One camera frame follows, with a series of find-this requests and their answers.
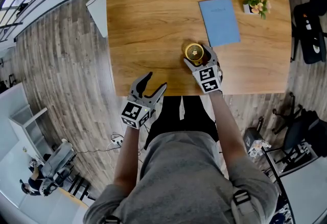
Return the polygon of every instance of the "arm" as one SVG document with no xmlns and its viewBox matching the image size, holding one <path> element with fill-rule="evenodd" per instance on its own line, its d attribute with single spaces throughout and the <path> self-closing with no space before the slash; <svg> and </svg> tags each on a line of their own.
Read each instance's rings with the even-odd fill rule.
<svg viewBox="0 0 327 224">
<path fill-rule="evenodd" d="M 114 171 L 113 183 L 120 186 L 126 196 L 131 193 L 136 185 L 138 169 L 138 136 L 138 129 L 127 127 Z"/>
<path fill-rule="evenodd" d="M 37 166 L 37 163 L 34 163 L 34 172 L 33 175 L 31 176 L 32 180 L 36 180 L 39 177 L 39 168 Z"/>
<path fill-rule="evenodd" d="M 241 132 L 220 91 L 209 93 L 213 105 L 217 131 L 227 168 L 239 157 L 245 156 Z"/>
</svg>

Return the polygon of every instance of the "gray t-shirt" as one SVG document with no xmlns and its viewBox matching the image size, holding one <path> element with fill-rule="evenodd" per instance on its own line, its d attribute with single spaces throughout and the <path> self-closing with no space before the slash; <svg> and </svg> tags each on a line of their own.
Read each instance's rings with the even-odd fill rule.
<svg viewBox="0 0 327 224">
<path fill-rule="evenodd" d="M 277 189 L 247 156 L 221 173 L 215 141 L 198 131 L 170 132 L 149 145 L 140 181 L 129 194 L 108 185 L 84 216 L 85 224 L 103 223 L 109 215 L 122 223 L 235 223 L 233 186 L 261 203 L 265 218 L 275 211 Z"/>
</svg>

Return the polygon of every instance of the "potted plant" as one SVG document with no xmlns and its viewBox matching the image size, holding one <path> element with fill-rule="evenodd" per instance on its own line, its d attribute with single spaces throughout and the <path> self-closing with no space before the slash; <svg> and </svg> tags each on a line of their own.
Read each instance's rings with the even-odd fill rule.
<svg viewBox="0 0 327 224">
<path fill-rule="evenodd" d="M 268 0 L 243 0 L 244 12 L 248 14 L 259 14 L 266 19 L 266 13 L 270 13 L 271 5 Z"/>
</svg>

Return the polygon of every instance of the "small flower pot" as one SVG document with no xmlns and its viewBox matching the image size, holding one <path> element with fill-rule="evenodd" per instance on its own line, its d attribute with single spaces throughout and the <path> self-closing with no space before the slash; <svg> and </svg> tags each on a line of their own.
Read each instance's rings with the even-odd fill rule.
<svg viewBox="0 0 327 224">
<path fill-rule="evenodd" d="M 249 4 L 243 4 L 243 9 L 244 9 L 244 13 L 246 14 L 254 14 L 252 11 L 251 11 L 251 7 Z"/>
</svg>

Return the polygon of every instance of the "person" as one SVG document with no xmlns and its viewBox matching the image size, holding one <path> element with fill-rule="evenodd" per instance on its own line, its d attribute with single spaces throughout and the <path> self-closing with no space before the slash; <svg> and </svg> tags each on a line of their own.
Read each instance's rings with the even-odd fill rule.
<svg viewBox="0 0 327 224">
<path fill-rule="evenodd" d="M 148 154 L 138 183 L 139 130 L 127 127 L 113 184 L 87 210 L 85 224 L 269 223 L 277 188 L 247 156 L 221 88 L 209 97 L 216 123 L 199 96 L 163 98 L 146 140 Z M 229 179 L 218 166 L 218 140 Z"/>
<path fill-rule="evenodd" d="M 19 181 L 21 183 L 21 190 L 25 194 L 28 194 L 31 196 L 40 196 L 41 195 L 39 190 L 42 185 L 43 179 L 45 179 L 45 177 L 43 176 L 43 174 L 41 172 L 42 167 L 43 167 L 43 165 L 38 165 L 37 161 L 35 159 L 31 159 L 29 170 L 33 173 L 32 176 L 30 176 L 27 183 L 24 183 L 22 180 Z"/>
<path fill-rule="evenodd" d="M 21 190 L 31 196 L 48 196 L 49 190 L 54 186 L 52 178 L 57 172 L 61 172 L 66 163 L 74 155 L 73 146 L 67 140 L 62 139 L 62 144 L 52 154 L 43 156 L 44 166 L 38 166 L 37 161 L 30 161 L 30 171 L 33 172 L 27 183 L 20 180 Z"/>
</svg>

